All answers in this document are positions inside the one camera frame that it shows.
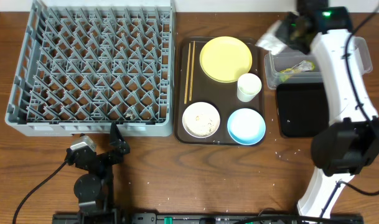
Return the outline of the green yellow snack wrapper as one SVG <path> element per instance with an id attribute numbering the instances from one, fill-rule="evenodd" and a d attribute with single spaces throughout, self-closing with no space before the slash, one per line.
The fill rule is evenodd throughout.
<path id="1" fill-rule="evenodd" d="M 310 60 L 303 60 L 299 64 L 297 64 L 291 68 L 281 70 L 280 71 L 281 76 L 280 76 L 279 80 L 281 82 L 285 82 L 287 79 L 292 77 L 294 74 L 302 73 L 302 72 L 310 72 L 310 71 L 313 71 L 315 69 L 315 67 L 316 67 L 315 64 L 313 62 L 311 62 Z"/>

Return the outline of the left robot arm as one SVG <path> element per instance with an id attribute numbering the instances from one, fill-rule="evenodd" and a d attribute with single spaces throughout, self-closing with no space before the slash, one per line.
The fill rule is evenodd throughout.
<path id="1" fill-rule="evenodd" d="M 110 127 L 110 146 L 112 150 L 98 154 L 95 142 L 82 135 L 67 150 L 68 164 L 87 171 L 73 187 L 80 211 L 86 215 L 106 212 L 115 206 L 113 166 L 122 163 L 124 155 L 130 153 L 115 122 Z"/>

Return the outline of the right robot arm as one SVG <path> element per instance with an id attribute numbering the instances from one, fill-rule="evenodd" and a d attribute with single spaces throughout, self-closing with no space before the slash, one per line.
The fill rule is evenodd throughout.
<path id="1" fill-rule="evenodd" d="M 379 115 L 366 91 L 356 56 L 354 27 L 346 7 L 327 1 L 298 1 L 296 12 L 271 28 L 278 46 L 311 53 L 319 64 L 329 107 L 329 127 L 311 144 L 315 165 L 306 193 L 297 203 L 301 216 L 329 218 L 344 186 L 379 154 Z"/>

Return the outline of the white cup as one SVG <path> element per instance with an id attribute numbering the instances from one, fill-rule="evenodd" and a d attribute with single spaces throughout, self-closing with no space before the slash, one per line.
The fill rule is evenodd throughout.
<path id="1" fill-rule="evenodd" d="M 246 73 L 237 80 L 237 97 L 242 102 L 251 101 L 262 89 L 260 78 L 252 73 Z"/>

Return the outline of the white paper napkin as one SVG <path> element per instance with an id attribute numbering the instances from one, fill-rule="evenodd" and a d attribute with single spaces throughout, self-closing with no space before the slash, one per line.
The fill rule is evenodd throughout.
<path id="1" fill-rule="evenodd" d="M 276 21 L 269 29 L 259 38 L 256 43 L 257 47 L 269 51 L 272 55 L 277 55 L 287 48 L 287 45 L 276 37 L 276 32 L 282 22 Z"/>

